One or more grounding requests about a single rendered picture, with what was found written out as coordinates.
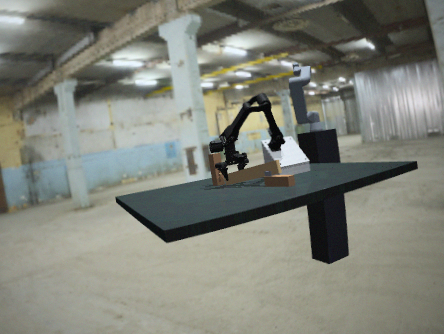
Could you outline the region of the long wooden rail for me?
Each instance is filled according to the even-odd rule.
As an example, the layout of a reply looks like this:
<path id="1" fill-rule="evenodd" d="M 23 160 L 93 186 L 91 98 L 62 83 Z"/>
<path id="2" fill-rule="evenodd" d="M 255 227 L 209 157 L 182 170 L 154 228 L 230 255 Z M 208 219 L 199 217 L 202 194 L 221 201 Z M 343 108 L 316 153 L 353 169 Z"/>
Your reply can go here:
<path id="1" fill-rule="evenodd" d="M 243 170 L 228 173 L 226 185 L 235 184 L 243 181 L 265 177 L 265 171 L 272 171 L 272 175 L 282 173 L 279 159 L 261 165 L 253 166 Z"/>

